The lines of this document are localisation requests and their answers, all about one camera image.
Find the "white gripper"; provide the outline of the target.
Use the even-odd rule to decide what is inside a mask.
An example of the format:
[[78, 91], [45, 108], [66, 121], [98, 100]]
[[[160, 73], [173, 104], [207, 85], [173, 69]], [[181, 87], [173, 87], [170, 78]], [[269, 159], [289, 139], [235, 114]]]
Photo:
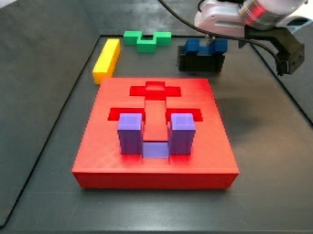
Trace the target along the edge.
[[205, 0], [194, 17], [194, 25], [208, 32], [232, 37], [245, 36], [245, 24], [239, 12], [241, 4]]

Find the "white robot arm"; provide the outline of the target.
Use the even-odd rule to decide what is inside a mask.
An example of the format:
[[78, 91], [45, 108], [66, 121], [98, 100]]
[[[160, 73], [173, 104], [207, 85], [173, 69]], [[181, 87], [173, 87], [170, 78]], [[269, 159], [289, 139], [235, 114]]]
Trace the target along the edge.
[[194, 17], [197, 27], [233, 37], [245, 36], [245, 27], [295, 33], [311, 23], [313, 0], [205, 0]]

